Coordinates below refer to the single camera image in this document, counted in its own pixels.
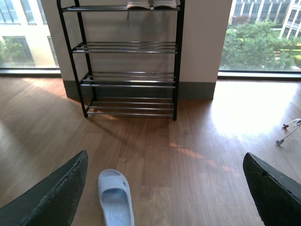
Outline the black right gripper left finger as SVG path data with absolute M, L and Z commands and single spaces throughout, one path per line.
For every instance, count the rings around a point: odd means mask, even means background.
M 2 226 L 69 226 L 83 193 L 88 154 L 81 151 L 0 209 Z

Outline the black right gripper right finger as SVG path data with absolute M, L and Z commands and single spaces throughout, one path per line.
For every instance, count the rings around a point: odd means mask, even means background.
M 243 170 L 258 213 L 266 226 L 301 224 L 301 185 L 252 153 Z

